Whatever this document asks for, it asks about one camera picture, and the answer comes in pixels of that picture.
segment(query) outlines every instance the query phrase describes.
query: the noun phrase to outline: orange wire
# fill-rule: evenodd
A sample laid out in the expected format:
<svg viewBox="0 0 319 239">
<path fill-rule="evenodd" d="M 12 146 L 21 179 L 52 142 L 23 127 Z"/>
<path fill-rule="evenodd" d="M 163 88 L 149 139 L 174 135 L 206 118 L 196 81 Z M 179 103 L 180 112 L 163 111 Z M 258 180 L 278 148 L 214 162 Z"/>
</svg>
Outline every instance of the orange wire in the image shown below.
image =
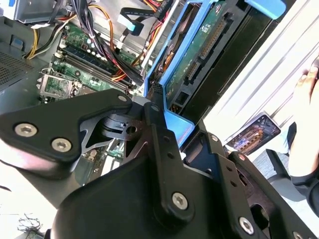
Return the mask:
<svg viewBox="0 0 319 239">
<path fill-rule="evenodd" d="M 146 0 L 143 0 L 153 11 L 156 11 L 156 8 L 152 5 L 152 4 L 150 4 L 148 1 L 146 1 Z"/>
</svg>

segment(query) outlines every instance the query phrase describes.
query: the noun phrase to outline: silver screw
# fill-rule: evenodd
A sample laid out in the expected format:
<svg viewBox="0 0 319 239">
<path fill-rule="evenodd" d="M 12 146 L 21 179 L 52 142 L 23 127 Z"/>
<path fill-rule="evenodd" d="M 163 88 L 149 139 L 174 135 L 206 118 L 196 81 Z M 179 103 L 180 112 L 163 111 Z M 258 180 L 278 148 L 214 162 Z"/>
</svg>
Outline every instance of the silver screw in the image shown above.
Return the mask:
<svg viewBox="0 0 319 239">
<path fill-rule="evenodd" d="M 245 156 L 244 155 L 242 155 L 242 154 L 238 154 L 238 157 L 241 159 L 241 160 L 243 160 L 243 161 L 245 161 L 246 160 L 246 158 L 245 158 Z"/>
<path fill-rule="evenodd" d="M 303 239 L 303 237 L 298 232 L 293 232 L 295 239 Z"/>
<path fill-rule="evenodd" d="M 51 145 L 54 150 L 62 153 L 68 152 L 72 148 L 71 142 L 65 138 L 56 138 Z"/>
<path fill-rule="evenodd" d="M 17 135 L 22 137 L 32 137 L 38 132 L 37 128 L 29 123 L 18 124 L 14 128 L 14 131 Z"/>
<path fill-rule="evenodd" d="M 218 142 L 218 138 L 215 136 L 215 135 L 211 135 L 211 138 L 214 140 L 214 141 L 216 141 L 216 142 Z"/>
<path fill-rule="evenodd" d="M 128 101 L 124 96 L 119 96 L 118 98 L 120 101 L 124 101 L 124 102 Z"/>
<path fill-rule="evenodd" d="M 159 108 L 158 108 L 156 105 L 152 105 L 151 108 L 152 108 L 153 110 L 157 111 L 157 112 L 160 111 Z"/>
<path fill-rule="evenodd" d="M 172 200 L 175 206 L 181 210 L 186 210 L 188 207 L 188 201 L 182 193 L 174 193 Z"/>
<path fill-rule="evenodd" d="M 254 234 L 254 228 L 253 225 L 251 225 L 250 221 L 248 221 L 246 218 L 244 217 L 240 217 L 239 218 L 239 224 L 241 226 L 241 228 L 249 235 Z"/>
</svg>

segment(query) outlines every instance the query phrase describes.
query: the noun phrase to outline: green circuit board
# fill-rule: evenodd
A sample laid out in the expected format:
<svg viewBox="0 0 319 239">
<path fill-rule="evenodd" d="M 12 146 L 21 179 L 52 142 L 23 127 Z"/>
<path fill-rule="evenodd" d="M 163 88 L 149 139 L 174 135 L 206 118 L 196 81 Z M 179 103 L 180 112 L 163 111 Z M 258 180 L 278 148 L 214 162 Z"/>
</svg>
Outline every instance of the green circuit board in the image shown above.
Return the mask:
<svg viewBox="0 0 319 239">
<path fill-rule="evenodd" d="M 187 72 L 192 68 L 194 61 L 200 53 L 200 49 L 203 47 L 220 15 L 223 13 L 225 5 L 225 2 L 217 3 L 214 8 L 209 11 L 173 76 L 166 85 L 167 106 L 170 105 L 175 96 L 174 91 L 177 91 L 183 84 Z"/>
<path fill-rule="evenodd" d="M 62 98 L 67 98 L 68 96 L 68 86 L 70 82 L 68 80 L 58 80 L 52 77 L 48 78 L 48 82 L 45 86 L 45 91 L 48 93 L 55 94 Z"/>
<path fill-rule="evenodd" d="M 104 90 L 115 88 L 114 86 L 108 84 L 107 82 L 102 81 L 101 79 L 98 79 L 96 77 L 93 77 L 92 75 L 84 71 L 81 71 L 78 68 L 64 61 L 61 61 L 57 58 L 54 60 L 52 68 L 63 75 L 78 79 L 83 85 L 88 86 L 89 88 L 95 91 L 104 91 Z"/>
<path fill-rule="evenodd" d="M 65 36 L 65 41 L 67 45 L 72 45 L 73 47 L 77 49 L 81 49 L 83 51 L 90 50 L 90 52 L 95 51 L 95 46 L 92 44 L 91 39 L 83 33 L 83 31 L 78 28 L 74 24 L 68 24 L 66 25 L 66 36 Z M 132 64 L 133 61 L 135 60 L 136 56 L 130 54 L 130 53 L 124 53 L 120 52 L 119 56 L 126 61 L 127 63 Z"/>
</svg>

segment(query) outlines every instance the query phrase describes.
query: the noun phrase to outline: black mount bracket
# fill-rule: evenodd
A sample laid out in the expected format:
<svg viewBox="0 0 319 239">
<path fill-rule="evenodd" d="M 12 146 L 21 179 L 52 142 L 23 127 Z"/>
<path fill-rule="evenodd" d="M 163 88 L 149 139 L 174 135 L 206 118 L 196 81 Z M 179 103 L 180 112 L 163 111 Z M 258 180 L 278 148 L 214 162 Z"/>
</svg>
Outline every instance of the black mount bracket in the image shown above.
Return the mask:
<svg viewBox="0 0 319 239">
<path fill-rule="evenodd" d="M 188 166 L 183 164 L 157 104 L 160 94 L 154 88 L 151 101 L 139 105 L 107 90 L 0 116 L 0 159 L 47 178 L 66 177 L 81 153 L 113 137 L 126 140 L 121 167 L 61 204 L 51 230 L 55 239 L 106 233 L 110 238 L 293 239 L 296 232 L 315 238 L 248 158 L 237 152 L 226 156 L 202 123 L 182 148 Z M 69 149 L 59 148 L 67 144 L 62 141 L 53 144 L 56 139 L 69 142 Z"/>
</svg>

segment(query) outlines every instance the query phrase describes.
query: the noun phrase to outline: wire bundle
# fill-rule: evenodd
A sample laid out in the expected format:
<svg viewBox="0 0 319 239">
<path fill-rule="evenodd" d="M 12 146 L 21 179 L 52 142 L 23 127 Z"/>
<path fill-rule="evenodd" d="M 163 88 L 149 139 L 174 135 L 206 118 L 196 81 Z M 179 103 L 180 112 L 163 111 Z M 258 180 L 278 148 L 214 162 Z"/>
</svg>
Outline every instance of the wire bundle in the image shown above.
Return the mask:
<svg viewBox="0 0 319 239">
<path fill-rule="evenodd" d="M 144 2 L 149 7 L 151 7 L 153 11 L 156 11 L 156 8 L 160 6 L 160 3 L 162 1 L 163 0 L 144 0 Z M 154 22 L 153 26 L 150 29 L 147 40 L 145 42 L 143 51 L 134 60 L 134 62 L 131 65 L 129 65 L 122 58 L 120 58 L 119 55 L 115 52 L 115 47 L 113 43 L 113 38 L 114 38 L 113 25 L 106 11 L 99 5 L 91 4 L 91 3 L 88 4 L 86 0 L 72 0 L 72 4 L 75 9 L 75 14 L 68 17 L 59 18 L 58 20 L 62 21 L 62 23 L 56 25 L 49 40 L 46 42 L 45 45 L 43 45 L 39 49 L 36 49 L 38 45 L 38 41 L 39 41 L 39 32 L 38 30 L 34 29 L 34 44 L 32 46 L 31 51 L 25 56 L 25 58 L 32 59 L 35 56 L 46 52 L 53 45 L 53 43 L 57 39 L 60 31 L 64 28 L 64 26 L 70 20 L 74 19 L 75 17 L 78 17 L 83 32 L 91 38 L 92 42 L 94 43 L 96 47 L 97 52 L 101 56 L 104 56 L 108 58 L 109 60 L 111 60 L 119 68 L 119 71 L 117 72 L 116 76 L 112 78 L 112 80 L 120 81 L 124 79 L 126 76 L 128 76 L 132 81 L 142 84 L 143 83 L 142 77 L 140 76 L 138 70 L 134 68 L 134 66 L 141 63 L 141 59 L 145 56 L 145 54 L 148 52 L 148 50 L 152 46 L 154 39 L 156 38 L 159 32 L 159 29 L 162 25 L 162 22 L 160 21 Z M 92 7 L 97 8 L 99 11 L 101 11 L 109 23 L 109 26 L 110 26 L 110 44 L 109 45 L 105 42 L 103 38 L 101 38 L 100 34 L 98 34 L 93 28 L 93 16 L 91 11 L 89 10 L 89 8 L 92 8 Z"/>
<path fill-rule="evenodd" d="M 108 45 L 103 38 L 97 34 L 93 28 L 93 16 L 89 10 L 89 6 L 86 0 L 72 0 L 75 13 L 79 18 L 80 25 L 84 33 L 86 33 L 95 44 L 97 52 L 104 57 L 110 59 L 121 71 L 125 73 L 132 81 L 137 83 L 143 83 L 139 72 L 131 65 L 127 64 L 123 59 L 121 59 L 114 51 L 113 44 L 113 25 L 108 14 L 98 5 L 91 4 L 91 7 L 99 9 L 110 25 L 110 45 Z"/>
</svg>

